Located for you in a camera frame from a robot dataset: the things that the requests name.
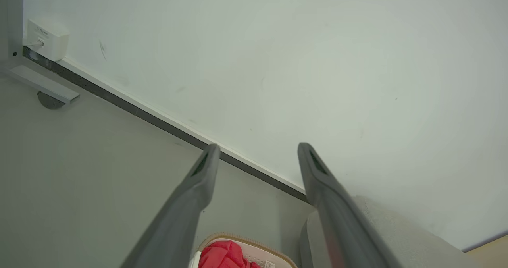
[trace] caster wheel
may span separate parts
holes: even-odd
[[[52,98],[51,96],[45,94],[44,92],[40,91],[37,93],[38,100],[40,101],[40,104],[42,104],[43,107],[46,107],[47,109],[59,109],[65,103],[62,101]]]

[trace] dark edge strip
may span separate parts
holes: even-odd
[[[29,60],[35,62],[38,65],[41,65],[42,67],[45,67],[46,69],[58,74],[62,78],[74,83],[75,85],[85,89],[86,91],[90,92],[91,94],[94,94],[109,103],[112,103],[121,109],[129,112],[130,114],[137,116],[146,122],[159,127],[160,129],[168,132],[169,134],[172,134],[174,136],[177,136],[178,138],[182,139],[183,141],[194,145],[198,147],[199,149],[203,150],[205,146],[207,145],[205,142],[199,140],[198,138],[191,136],[190,134],[187,134],[183,132],[182,130],[174,127],[173,125],[170,125],[166,123],[163,120],[160,120],[159,118],[147,113],[146,111],[136,107],[135,105],[123,100],[122,98],[112,94],[111,92],[103,89],[102,87],[95,85],[94,83],[88,81],[87,79],[83,78],[82,76],[70,71],[69,69],[66,69],[65,67],[57,64],[56,62],[52,62],[51,60],[48,60],[47,58],[44,58],[42,55],[32,51],[29,47],[23,47],[23,56],[28,58]],[[265,181],[266,183],[269,183],[270,185],[280,189],[281,191],[290,194],[302,201],[307,201],[307,197],[295,190],[294,188],[291,188],[288,185],[285,185],[284,183],[281,183],[280,181],[277,181],[276,179],[268,176],[267,174],[260,172],[259,170],[252,168],[251,166],[247,165],[246,163],[243,163],[242,161],[239,161],[238,159],[235,159],[234,157],[221,152],[221,160],[237,167],[238,169],[247,172],[248,174],[251,174],[252,176],[257,177],[261,181]]]
[[[488,239],[485,239],[484,241],[478,243],[478,244],[475,244],[475,245],[472,245],[472,246],[469,246],[468,248],[465,248],[462,250],[462,252],[466,253],[466,252],[470,252],[471,250],[474,250],[478,247],[481,247],[481,246],[484,246],[485,244],[488,244],[492,241],[495,241],[495,240],[498,240],[500,239],[501,237],[505,237],[508,235],[508,230],[504,231],[504,232],[501,232],[499,234],[496,234],[494,235],[493,237],[489,237]]]

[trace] gray floor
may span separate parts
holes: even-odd
[[[201,151],[52,78],[81,99],[48,110],[35,89],[0,76],[0,266],[118,267]],[[313,210],[221,161],[194,246],[227,231],[298,264]]]

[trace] basket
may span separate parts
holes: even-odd
[[[242,248],[243,257],[249,262],[257,263],[261,268],[297,268],[296,264],[277,250],[273,250],[268,246],[257,241],[240,237],[227,232],[220,232],[210,235],[201,243],[194,257],[190,260],[189,268],[197,268],[201,257],[201,252],[208,245],[216,241],[231,240]]]

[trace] red cloth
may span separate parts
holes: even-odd
[[[261,268],[243,258],[242,248],[233,241],[217,241],[203,249],[198,268]]]

